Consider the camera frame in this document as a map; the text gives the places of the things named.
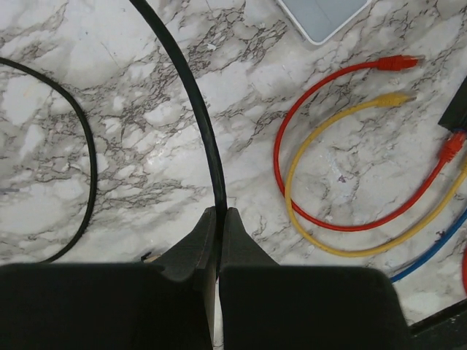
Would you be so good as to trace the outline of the white small router box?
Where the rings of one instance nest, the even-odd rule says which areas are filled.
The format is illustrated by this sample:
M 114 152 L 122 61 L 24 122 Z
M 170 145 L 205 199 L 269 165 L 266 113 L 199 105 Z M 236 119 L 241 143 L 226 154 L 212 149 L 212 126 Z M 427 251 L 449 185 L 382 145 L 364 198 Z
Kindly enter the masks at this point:
M 280 0 L 277 3 L 307 41 L 322 45 L 367 8 L 371 1 Z

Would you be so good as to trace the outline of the black network switch box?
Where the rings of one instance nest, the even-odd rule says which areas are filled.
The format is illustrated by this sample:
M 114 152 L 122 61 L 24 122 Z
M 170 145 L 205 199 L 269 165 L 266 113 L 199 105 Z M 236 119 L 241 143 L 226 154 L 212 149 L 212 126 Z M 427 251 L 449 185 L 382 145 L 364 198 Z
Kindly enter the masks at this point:
M 467 77 L 450 101 L 438 125 L 452 133 L 467 130 Z

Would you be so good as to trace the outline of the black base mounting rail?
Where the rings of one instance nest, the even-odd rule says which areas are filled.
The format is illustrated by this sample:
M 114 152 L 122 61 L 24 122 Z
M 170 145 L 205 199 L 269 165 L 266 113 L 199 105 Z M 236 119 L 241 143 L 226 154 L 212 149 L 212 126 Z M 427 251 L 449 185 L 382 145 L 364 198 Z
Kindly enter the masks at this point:
M 467 300 L 410 326 L 414 349 L 466 349 Z

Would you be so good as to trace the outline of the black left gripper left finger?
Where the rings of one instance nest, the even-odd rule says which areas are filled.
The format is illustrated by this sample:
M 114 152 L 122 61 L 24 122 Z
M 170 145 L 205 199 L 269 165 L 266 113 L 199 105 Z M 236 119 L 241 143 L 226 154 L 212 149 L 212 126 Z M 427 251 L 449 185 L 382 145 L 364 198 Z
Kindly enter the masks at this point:
M 3 349 L 210 349 L 216 211 L 152 262 L 1 267 Z

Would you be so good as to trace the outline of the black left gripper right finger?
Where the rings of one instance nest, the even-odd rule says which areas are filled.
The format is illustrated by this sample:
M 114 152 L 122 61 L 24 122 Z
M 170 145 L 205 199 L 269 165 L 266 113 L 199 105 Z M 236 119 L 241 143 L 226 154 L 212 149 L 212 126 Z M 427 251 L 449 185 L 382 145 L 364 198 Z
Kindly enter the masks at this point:
M 226 349 L 410 349 L 398 296 L 383 272 L 279 265 L 225 216 L 219 293 Z

